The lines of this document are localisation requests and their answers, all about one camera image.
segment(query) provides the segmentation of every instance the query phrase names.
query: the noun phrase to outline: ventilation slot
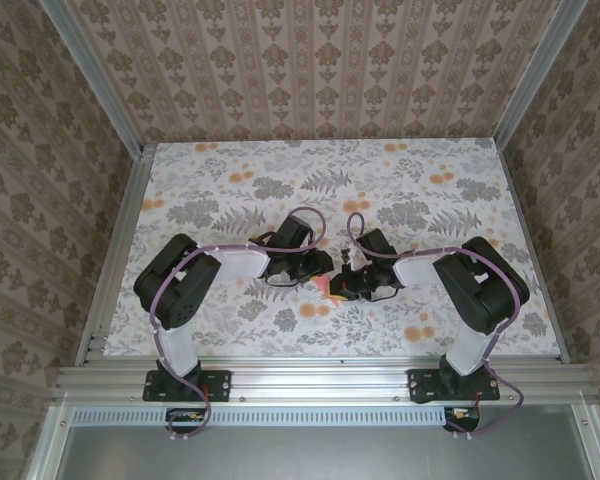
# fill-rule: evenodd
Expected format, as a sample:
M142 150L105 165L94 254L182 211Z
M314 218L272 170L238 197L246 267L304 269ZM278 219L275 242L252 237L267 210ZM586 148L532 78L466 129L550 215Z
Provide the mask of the ventilation slot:
M164 426L165 407L76 407L72 427ZM174 422L174 425L190 425ZM212 426L444 425L443 407L234 407L213 409Z

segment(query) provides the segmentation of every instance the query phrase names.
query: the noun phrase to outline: metal frame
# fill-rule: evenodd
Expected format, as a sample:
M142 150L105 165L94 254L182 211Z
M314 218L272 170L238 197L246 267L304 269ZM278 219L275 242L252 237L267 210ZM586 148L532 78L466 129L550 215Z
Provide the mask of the metal frame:
M52 406L34 456L29 480L56 478L69 428L76 411L103 407L105 410L143 412L199 403L145 403L142 401L147 371L155 369L155 357L112 357L104 355L108 329L124 274L142 198L149 181L156 146L147 147L134 163L121 205L114 235L107 252L92 309L82 339L77 367L63 368L53 393ZM525 393L525 404L570 405L580 426L587 459L595 478L600 480L600 409L585 365L569 362L557 327L555 313L531 248L520 203L508 174L504 157L498 151L531 258L547 302L560 346L560 360L554 356L496 356L492 366ZM230 401L220 411L227 415L242 410L276 411L284 407L299 413L319 409L386 412L389 415L416 406L409 399L405 372L412 368L435 368L434 357L206 357L206 368L233 372ZM501 385L502 398L489 405L513 405L514 391ZM431 402L426 408L466 405L466 402Z
M94 359L82 368L61 369L52 404L154 405L142 401L142 392L146 373L155 369L155 360L151 357ZM233 372L228 405L268 407L415 405L409 398L405 372L413 368L435 368L438 363L435 357L203 357L200 360L205 368ZM492 365L524 391L528 404L571 405L595 398L584 365L564 365L552 357L494 357ZM514 404L518 400L515 392L504 385L500 391L502 399L498 404ZM431 402L427 405L450 404Z
M560 360L564 363L569 363L571 358L569 357L569 351L567 350L567 344L564 341L564 337L562 336L562 330L560 328L560 324L558 323L558 317L556 315L556 311L553 308L553 302L551 301L551 296L549 295L549 289L547 288L547 283L544 281L544 275L542 274L542 268L540 267L540 262L538 261L538 256L536 255L536 249L533 246L533 240L531 239L531 234L529 233L529 228L527 227L527 221L524 218L524 213L522 212L522 206L520 205L520 199L518 198L518 194L516 193L516 189L513 185L513 179L511 178L511 173L509 172L509 168L507 167L507 161L504 158L504 154L502 153L502 149L497 145L498 156L500 157L500 163L502 164L502 170L504 170L504 176L507 179L507 186L509 187L509 192L511 193L511 198L513 199L513 204L516 207L516 213L518 214L518 220L520 220L520 226L522 227L522 233L524 234L524 239L527 242L527 246L529 247L529 255L531 256L531 262L533 263L533 268L536 272L536 276L538 277L538 284L540 285L540 289L542 290L542 296L544 298L544 303L547 306L547 311L549 312L549 319L551 320L551 326L553 327L553 331L556 334L556 340L558 342L558 349L560 350Z
M56 478L72 426L74 413L92 407L133 415L161 407L194 407L199 403L146 403L141 400L147 370L154 367L151 357L109 357L93 350L83 367L60 371L40 443L34 456L29 480ZM405 371L430 368L433 357L400 358L202 358L209 368L230 369L233 373L231 398L221 405L225 415L242 410L276 412L284 407L298 414L336 410L373 409L389 415L410 409L461 405L462 402L431 402L416 406L408 396ZM600 480L600 408L585 365L562 364L552 357L494 357L493 367L519 386L529 405L570 405L579 425L587 460L596 480ZM512 405L515 393L501 385L502 399L489 405ZM136 425L154 425L147 422Z
M587 0L568 0L558 5L496 126L493 136L499 148L509 143L586 5Z
M169 407L75 407L72 427L154 426L164 427ZM213 407L210 427L379 427L445 425L444 407L397 406L391 409L367 406ZM175 421L173 426L191 426Z
M577 404L572 409L591 472L597 480L600 478L600 406Z
M96 49L91 45L87 34L80 26L69 2L66 0L41 0L40 3L60 33L71 56L80 67L131 158L138 160L142 151L143 136L131 119L124 98L118 94L109 80L106 68L96 55Z
M156 148L156 144L146 145L139 161L133 162L131 165L129 180L120 203L120 210L113 227L107 255L102 265L100 279L93 295L82 340L76 355L76 365L84 363L92 334L109 332L125 265L131 250L131 242L142 208L142 199L151 176Z

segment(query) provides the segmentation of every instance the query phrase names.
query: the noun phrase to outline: aluminum rail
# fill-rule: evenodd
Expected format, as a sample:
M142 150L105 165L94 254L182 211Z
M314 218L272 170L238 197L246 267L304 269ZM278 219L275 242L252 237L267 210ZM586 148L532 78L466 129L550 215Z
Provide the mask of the aluminum rail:
M384 358L201 358L205 369L233 372L229 403L262 406L404 405L409 399L406 371L435 368L436 357ZM492 366L525 394L527 404L593 402L584 365L565 365L549 357L494 357ZM61 369L53 404L83 406L151 405L142 401L145 376L155 358L94 359L84 367ZM513 404L515 392L500 386L498 404ZM431 402L428 405L451 405ZM182 406L190 403L167 402Z

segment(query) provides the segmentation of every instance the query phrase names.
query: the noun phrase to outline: floral tablecloth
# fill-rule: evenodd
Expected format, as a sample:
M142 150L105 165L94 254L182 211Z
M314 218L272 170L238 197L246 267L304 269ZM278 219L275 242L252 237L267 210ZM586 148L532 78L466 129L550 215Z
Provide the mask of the floral tablecloth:
M348 215L362 212L398 250L487 238L531 290L496 354L559 350L496 148L490 139L161 144L157 148L105 353L156 354L133 282L183 232L202 244L242 243L293 208L320 209L321 248L340 267ZM312 214L301 214L314 228ZM403 289L379 303L336 306L309 282L214 285L190 322L199 355L440 355L460 319L445 290Z

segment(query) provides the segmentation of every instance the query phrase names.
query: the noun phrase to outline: patterned wall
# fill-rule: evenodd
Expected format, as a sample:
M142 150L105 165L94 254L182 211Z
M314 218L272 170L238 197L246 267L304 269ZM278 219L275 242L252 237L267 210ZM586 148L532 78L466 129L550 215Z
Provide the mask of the patterned wall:
M146 141L490 136L559 0L71 0Z
M567 344L600 387L600 0L587 5L505 156Z
M37 2L0 0L0 479L73 362L129 162Z

